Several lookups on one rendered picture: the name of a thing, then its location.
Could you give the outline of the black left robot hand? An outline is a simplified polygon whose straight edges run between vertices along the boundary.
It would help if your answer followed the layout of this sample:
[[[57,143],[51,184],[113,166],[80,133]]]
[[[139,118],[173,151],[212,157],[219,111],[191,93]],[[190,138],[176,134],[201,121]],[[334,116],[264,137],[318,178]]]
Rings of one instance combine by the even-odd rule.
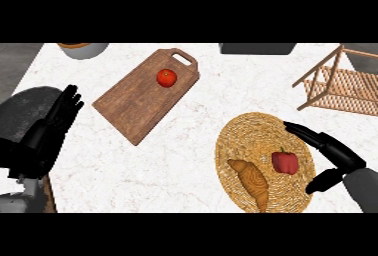
[[[52,109],[27,131],[12,149],[10,178],[42,179],[49,173],[60,156],[66,135],[85,105],[79,87],[69,85]]]

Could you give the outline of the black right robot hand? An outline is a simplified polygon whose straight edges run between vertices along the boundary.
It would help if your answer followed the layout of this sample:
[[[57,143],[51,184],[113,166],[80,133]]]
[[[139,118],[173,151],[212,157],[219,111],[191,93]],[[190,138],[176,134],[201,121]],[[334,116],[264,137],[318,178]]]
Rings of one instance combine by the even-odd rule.
[[[334,164],[333,169],[327,169],[312,180],[306,187],[306,193],[326,192],[342,181],[343,176],[358,169],[367,167],[367,161],[355,151],[327,133],[317,133],[306,126],[284,122],[286,129],[312,147],[315,147],[326,158]]]

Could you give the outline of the red bell pepper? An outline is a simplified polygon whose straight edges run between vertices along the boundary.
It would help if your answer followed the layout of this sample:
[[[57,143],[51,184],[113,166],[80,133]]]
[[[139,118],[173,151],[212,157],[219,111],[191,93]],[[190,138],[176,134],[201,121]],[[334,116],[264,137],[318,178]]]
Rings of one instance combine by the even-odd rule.
[[[299,157],[293,152],[281,149],[272,153],[272,166],[278,173],[295,175],[299,171]]]

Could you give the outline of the round woven wicker placemat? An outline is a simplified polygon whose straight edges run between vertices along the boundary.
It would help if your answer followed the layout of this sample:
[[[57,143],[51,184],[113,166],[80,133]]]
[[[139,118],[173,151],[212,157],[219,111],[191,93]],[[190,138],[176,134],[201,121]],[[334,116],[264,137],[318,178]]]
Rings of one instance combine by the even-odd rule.
[[[292,153],[299,159],[296,174],[274,168],[272,154]],[[306,143],[286,130],[284,121],[265,113],[252,112],[235,117],[222,129],[216,143],[216,170],[224,189],[246,212],[261,211],[228,160],[252,162],[268,181],[269,213],[303,212],[312,200],[306,186],[317,176],[312,154]]]

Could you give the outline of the wooden tiered shelf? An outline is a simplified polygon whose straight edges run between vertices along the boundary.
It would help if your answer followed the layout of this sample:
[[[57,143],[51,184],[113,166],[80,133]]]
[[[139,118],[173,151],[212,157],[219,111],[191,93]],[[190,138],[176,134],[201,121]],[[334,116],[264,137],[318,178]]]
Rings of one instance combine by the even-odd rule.
[[[378,116],[378,74],[342,68],[346,54],[378,59],[378,54],[340,45],[293,84],[305,86],[308,96],[297,110],[318,107]]]

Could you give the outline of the round dark grey pan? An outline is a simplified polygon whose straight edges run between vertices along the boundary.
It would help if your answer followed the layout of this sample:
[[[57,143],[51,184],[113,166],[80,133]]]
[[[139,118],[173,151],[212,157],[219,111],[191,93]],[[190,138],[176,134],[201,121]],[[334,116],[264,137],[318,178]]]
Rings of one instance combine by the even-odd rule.
[[[0,104],[0,138],[21,141],[35,122],[46,117],[60,95],[55,87],[35,87]]]

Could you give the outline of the golden brown croissant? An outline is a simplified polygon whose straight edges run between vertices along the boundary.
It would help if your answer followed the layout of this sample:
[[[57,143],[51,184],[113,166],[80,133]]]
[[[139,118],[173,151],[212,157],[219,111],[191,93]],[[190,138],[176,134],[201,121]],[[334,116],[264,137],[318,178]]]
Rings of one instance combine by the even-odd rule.
[[[250,196],[256,199],[259,210],[265,212],[269,202],[269,184],[261,169],[253,162],[244,160],[230,159],[228,164],[237,171],[238,178]]]

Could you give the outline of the brown wooden cutting board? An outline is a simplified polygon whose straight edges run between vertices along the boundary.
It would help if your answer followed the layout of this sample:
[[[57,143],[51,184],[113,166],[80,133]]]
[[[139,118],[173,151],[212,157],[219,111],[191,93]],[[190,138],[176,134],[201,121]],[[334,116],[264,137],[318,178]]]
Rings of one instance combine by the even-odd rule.
[[[178,75],[172,87],[157,82],[163,69]],[[114,128],[138,146],[200,79],[199,62],[178,48],[159,49],[94,102]]]

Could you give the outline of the grey pot with wooden rim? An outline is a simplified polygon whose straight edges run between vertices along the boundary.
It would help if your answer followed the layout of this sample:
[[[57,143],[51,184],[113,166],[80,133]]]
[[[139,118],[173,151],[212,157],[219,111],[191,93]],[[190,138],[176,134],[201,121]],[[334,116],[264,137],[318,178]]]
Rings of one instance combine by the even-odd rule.
[[[97,57],[107,49],[108,43],[60,43],[64,53],[76,60]]]

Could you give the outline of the red tomato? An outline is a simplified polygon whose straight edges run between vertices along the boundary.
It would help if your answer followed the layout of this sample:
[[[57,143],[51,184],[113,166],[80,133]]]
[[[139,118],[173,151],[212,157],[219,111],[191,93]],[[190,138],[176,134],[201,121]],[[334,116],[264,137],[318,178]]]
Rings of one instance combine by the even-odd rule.
[[[163,69],[157,74],[157,82],[163,87],[172,87],[178,81],[178,75],[173,70]]]

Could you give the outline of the dark grey box appliance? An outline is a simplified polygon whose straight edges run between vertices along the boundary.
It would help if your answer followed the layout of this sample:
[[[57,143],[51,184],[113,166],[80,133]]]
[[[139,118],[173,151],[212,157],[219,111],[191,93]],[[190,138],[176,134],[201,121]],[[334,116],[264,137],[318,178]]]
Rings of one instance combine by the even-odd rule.
[[[289,55],[296,43],[222,43],[224,54],[243,55]]]

